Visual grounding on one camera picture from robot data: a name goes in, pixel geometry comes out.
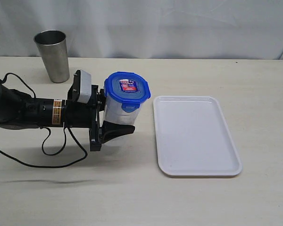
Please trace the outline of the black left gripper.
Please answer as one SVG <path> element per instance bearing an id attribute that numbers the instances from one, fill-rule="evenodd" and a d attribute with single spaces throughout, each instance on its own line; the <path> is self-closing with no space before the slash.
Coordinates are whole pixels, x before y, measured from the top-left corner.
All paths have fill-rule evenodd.
<path id="1" fill-rule="evenodd" d="M 100 128 L 100 112 L 105 109 L 105 95 L 104 89 L 98 90 L 98 88 L 98 85 L 92 85 L 92 96 L 87 104 L 91 111 L 90 151 L 100 151 L 101 144 L 121 136 L 133 134 L 135 131 L 133 125 L 115 124 L 108 121 L 103 121 Z"/>

